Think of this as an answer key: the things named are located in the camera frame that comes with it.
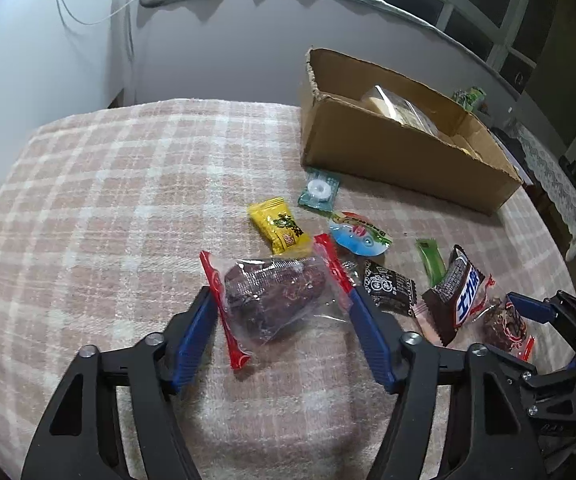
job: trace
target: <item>plaid blanket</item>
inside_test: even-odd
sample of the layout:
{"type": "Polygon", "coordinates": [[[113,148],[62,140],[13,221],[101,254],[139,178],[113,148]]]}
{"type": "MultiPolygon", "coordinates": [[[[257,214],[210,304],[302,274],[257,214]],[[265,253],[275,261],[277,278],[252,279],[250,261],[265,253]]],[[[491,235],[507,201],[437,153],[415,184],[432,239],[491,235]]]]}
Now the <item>plaid blanket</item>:
{"type": "MultiPolygon", "coordinates": [[[[306,183],[299,129],[294,107],[172,100],[73,116],[32,135],[0,190],[0,464],[12,478],[80,346],[122,348],[163,329],[206,283],[200,250],[270,254],[248,204],[283,196],[302,229],[326,230],[324,218],[296,207],[306,183]]],[[[459,243],[507,290],[574,293],[523,190],[486,217],[344,177],[337,206],[392,236],[385,265],[416,280],[420,292],[428,280],[415,239],[433,237],[445,259],[459,243]]],[[[308,323],[242,376],[229,369],[217,328],[207,363],[176,404],[204,478],[366,476],[394,397],[373,382],[348,325],[308,323]]],[[[542,371],[570,359],[549,327],[537,327],[537,338],[542,371]]],[[[425,478],[437,471],[448,395],[440,388],[425,478]]],[[[144,478],[128,409],[122,427],[130,470],[144,478]]]]}

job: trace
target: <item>screw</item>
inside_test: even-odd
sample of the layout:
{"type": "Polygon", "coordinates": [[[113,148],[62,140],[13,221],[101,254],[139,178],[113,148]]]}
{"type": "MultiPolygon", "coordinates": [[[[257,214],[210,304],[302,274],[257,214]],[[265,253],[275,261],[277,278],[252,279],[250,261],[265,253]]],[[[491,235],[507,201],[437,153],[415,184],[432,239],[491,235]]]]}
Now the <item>screw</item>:
{"type": "Polygon", "coordinates": [[[472,353],[478,357],[482,357],[488,353],[488,349],[484,345],[476,344],[472,347],[472,353]]]}
{"type": "Polygon", "coordinates": [[[85,345],[79,349],[80,357],[92,357],[97,353],[97,347],[95,345],[85,345]]]}
{"type": "Polygon", "coordinates": [[[148,334],[144,340],[148,346],[157,346],[164,342],[164,335],[161,332],[153,332],[148,334]]]}
{"type": "Polygon", "coordinates": [[[409,345],[417,345],[421,343],[423,338],[417,332],[406,332],[403,336],[401,336],[401,339],[404,343],[409,345]]]}

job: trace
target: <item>blue round snack package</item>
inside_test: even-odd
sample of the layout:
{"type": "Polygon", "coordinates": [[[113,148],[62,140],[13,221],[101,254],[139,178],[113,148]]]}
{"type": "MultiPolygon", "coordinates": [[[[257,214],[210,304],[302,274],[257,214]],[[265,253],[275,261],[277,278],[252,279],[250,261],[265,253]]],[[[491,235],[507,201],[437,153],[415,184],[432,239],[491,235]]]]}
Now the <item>blue round snack package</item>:
{"type": "Polygon", "coordinates": [[[378,256],[392,243],[384,231],[356,213],[333,212],[328,227],[335,242],[358,256],[378,256]]]}

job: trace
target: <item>yellow candy wrapper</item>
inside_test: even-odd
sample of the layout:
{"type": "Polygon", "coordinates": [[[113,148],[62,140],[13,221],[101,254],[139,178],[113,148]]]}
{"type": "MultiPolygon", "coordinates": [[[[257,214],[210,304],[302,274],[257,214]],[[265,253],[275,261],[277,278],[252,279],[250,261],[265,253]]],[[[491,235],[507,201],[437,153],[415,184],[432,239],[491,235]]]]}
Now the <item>yellow candy wrapper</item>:
{"type": "Polygon", "coordinates": [[[310,237],[295,223],[281,197],[248,206],[248,214],[259,230],[273,243],[273,254],[310,243],[310,237]]]}

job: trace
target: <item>brown cardboard box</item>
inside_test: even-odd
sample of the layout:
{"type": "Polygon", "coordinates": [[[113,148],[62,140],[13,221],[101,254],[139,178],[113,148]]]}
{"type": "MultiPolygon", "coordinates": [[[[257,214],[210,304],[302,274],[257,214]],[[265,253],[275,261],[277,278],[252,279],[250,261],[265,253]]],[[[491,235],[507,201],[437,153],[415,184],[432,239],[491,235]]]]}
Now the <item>brown cardboard box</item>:
{"type": "Polygon", "coordinates": [[[302,163],[396,184],[494,213],[521,179],[478,118],[392,70],[313,48],[302,89],[302,163]],[[461,136],[482,160],[454,144],[371,112],[359,102],[374,85],[417,105],[449,137],[461,136]]]}

